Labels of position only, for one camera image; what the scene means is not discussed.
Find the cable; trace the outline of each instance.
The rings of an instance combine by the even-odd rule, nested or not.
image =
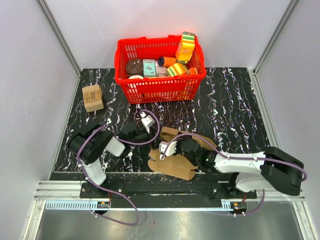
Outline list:
[[[176,139],[178,139],[178,138],[180,138],[180,137],[183,137],[183,136],[193,136],[193,137],[196,137],[196,138],[199,138],[199,139],[201,139],[202,141],[204,141],[206,144],[208,144],[211,148],[213,148],[215,151],[216,151],[216,153],[217,154],[219,154],[220,156],[222,156],[223,158],[226,158],[226,159],[231,159],[231,160],[253,160],[254,158],[253,157],[237,157],[237,156],[227,156],[227,155],[224,155],[222,152],[220,152],[215,146],[213,146],[209,141],[207,141],[206,139],[204,139],[203,137],[201,137],[201,136],[199,136],[199,135],[197,135],[197,134],[194,134],[194,133],[182,133],[182,134],[180,134],[180,135],[178,135],[178,136],[175,136],[174,138],[172,138],[172,140],[166,145],[166,147],[165,147],[165,150],[164,150],[164,152],[163,152],[163,157],[165,156],[165,154],[166,154],[166,151],[167,151],[167,149],[168,149],[168,147],[170,146],[170,144],[172,143],[172,142],[174,142]],[[302,172],[303,173],[303,175],[304,175],[304,177],[302,178],[302,182],[304,182],[305,180],[307,180],[307,178],[308,178],[308,175],[307,175],[307,173],[306,173],[306,171],[303,169],[303,168],[301,168],[301,167],[299,167],[299,166],[297,166],[297,165],[295,165],[295,164],[292,164],[292,163],[290,163],[290,162],[285,162],[285,161],[281,161],[281,160],[277,160],[277,159],[272,159],[272,158],[266,158],[266,157],[257,157],[257,160],[263,160],[263,161],[269,161],[269,162],[273,162],[273,163],[277,163],[277,164],[282,164],[282,165],[287,165],[287,166],[289,166],[289,167],[292,167],[292,168],[294,168],[294,169],[297,169],[297,170],[299,170],[300,172]]]
[[[152,139],[150,139],[149,141],[146,141],[146,142],[132,142],[132,141],[126,141],[126,140],[122,140],[120,138],[118,138],[118,140],[122,143],[125,143],[125,144],[131,144],[131,145],[146,145],[146,144],[149,144],[151,142],[153,142],[159,135],[160,133],[160,123],[159,123],[159,120],[158,118],[156,117],[156,115],[154,115],[151,111],[147,110],[147,109],[141,109],[140,112],[147,112],[149,113],[153,118],[154,120],[156,121],[156,124],[157,124],[157,130],[156,130],[156,134],[154,135],[154,137]]]
[[[136,205],[128,198],[126,197],[125,195],[123,195],[122,193],[120,192],[117,192],[117,191],[113,191],[113,190],[110,190],[110,189],[106,189],[104,187],[101,187],[99,186],[98,184],[96,184],[95,182],[93,182],[90,178],[89,178],[89,175],[87,174],[84,166],[83,166],[83,163],[81,162],[80,160],[80,154],[81,152],[83,151],[83,149],[85,148],[85,146],[87,145],[87,143],[100,131],[100,130],[103,130],[105,129],[103,126],[97,128],[96,130],[94,130],[91,135],[84,141],[84,143],[82,144],[82,146],[80,147],[78,153],[76,154],[76,161],[78,162],[78,164],[81,165],[81,170],[83,171],[84,175],[86,176],[86,179],[88,180],[88,182],[90,182],[92,185],[94,185],[95,187],[103,190],[103,191],[106,191],[108,193],[112,193],[112,194],[116,194],[116,195],[119,195],[121,197],[123,197],[124,199],[126,199],[131,205],[132,207],[134,208],[134,210],[136,211],[136,214],[137,214],[137,217],[136,217],[136,222],[134,223],[127,223],[127,222],[123,222],[123,221],[119,221],[119,220],[116,220],[114,218],[111,218],[111,217],[108,217],[108,216],[103,216],[101,214],[98,214],[98,213],[95,213],[95,216],[99,216],[101,218],[104,218],[104,219],[108,219],[108,220],[111,220],[113,222],[116,222],[118,224],[122,224],[122,225],[126,225],[126,226],[137,226],[140,222],[140,213],[136,207]]]

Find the teal box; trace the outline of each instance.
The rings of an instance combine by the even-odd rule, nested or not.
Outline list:
[[[154,78],[156,76],[156,63],[153,59],[143,59],[143,76]]]

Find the black marble table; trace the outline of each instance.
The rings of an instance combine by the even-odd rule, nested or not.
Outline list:
[[[230,153],[260,152],[269,146],[257,99],[246,68],[207,68],[193,101],[155,102],[130,105],[114,80],[115,69],[84,69],[75,95],[52,180],[74,180],[79,175],[76,159],[66,148],[73,131],[86,124],[101,124],[117,134],[125,122],[141,126],[139,110],[148,109],[161,126],[197,133],[213,139],[220,150]],[[104,109],[87,113],[82,88],[99,84]],[[101,163],[106,172],[151,172],[149,146],[132,147],[133,156],[119,158],[104,152]]]

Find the cardboard box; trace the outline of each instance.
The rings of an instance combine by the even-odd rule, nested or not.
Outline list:
[[[181,131],[164,126],[162,127],[162,130],[160,132],[160,138],[166,142],[169,142],[171,139],[177,136],[179,132],[187,133],[186,131]],[[217,146],[210,138],[202,135],[199,136],[207,140],[213,146]],[[195,136],[193,136],[192,138],[197,141],[201,147],[214,151],[214,149],[210,147],[206,142],[196,138]],[[198,167],[193,166],[191,162],[189,162],[181,154],[175,156],[166,156],[163,160],[160,159],[160,154],[161,153],[158,149],[151,149],[149,153],[149,156],[152,159],[148,160],[148,166],[152,171],[167,174],[184,180],[191,180],[196,174],[196,170],[198,169]]]
[[[88,113],[104,108],[104,103],[102,101],[102,91],[98,84],[83,87],[82,94],[84,108]]]

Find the brown round object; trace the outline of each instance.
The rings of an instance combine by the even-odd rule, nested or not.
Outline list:
[[[125,66],[125,71],[128,76],[134,76],[134,75],[144,75],[144,64],[142,59],[136,58],[131,59],[127,62]]]

